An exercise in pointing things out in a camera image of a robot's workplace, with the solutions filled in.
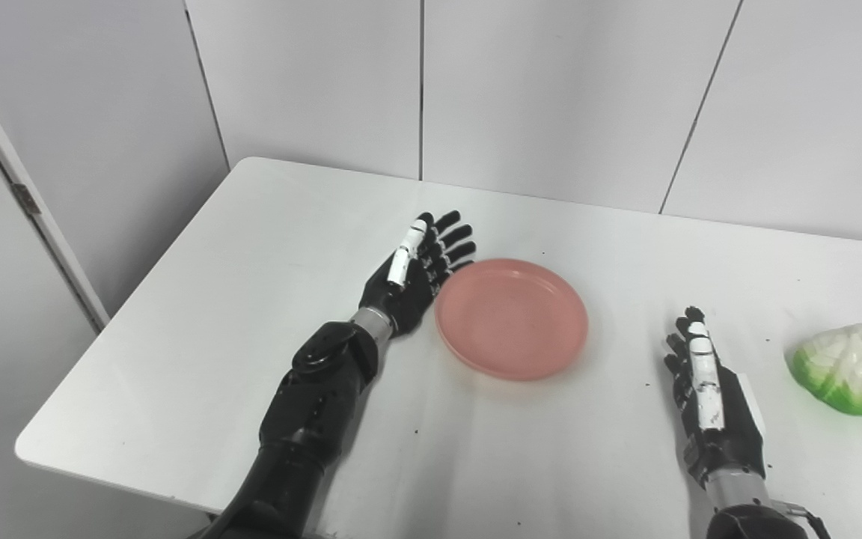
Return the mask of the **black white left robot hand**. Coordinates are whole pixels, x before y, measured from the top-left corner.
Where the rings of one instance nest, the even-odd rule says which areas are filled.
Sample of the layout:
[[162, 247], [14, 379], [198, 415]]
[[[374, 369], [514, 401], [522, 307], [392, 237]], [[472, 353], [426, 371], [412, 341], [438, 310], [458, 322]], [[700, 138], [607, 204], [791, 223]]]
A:
[[452, 210], [440, 218], [421, 213], [396, 249], [366, 280], [358, 307], [379, 311], [392, 335], [411, 333], [447, 280], [474, 263], [473, 228]]

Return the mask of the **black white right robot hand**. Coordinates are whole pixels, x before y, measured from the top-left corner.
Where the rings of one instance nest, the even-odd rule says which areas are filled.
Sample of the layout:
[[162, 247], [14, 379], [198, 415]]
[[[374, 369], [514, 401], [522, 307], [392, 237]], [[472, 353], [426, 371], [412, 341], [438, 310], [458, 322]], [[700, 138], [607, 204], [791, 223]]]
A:
[[763, 437], [738, 373], [725, 366], [703, 311], [685, 308], [666, 338], [664, 365], [673, 378], [673, 401], [685, 433], [688, 474], [705, 487], [721, 469], [765, 477]]

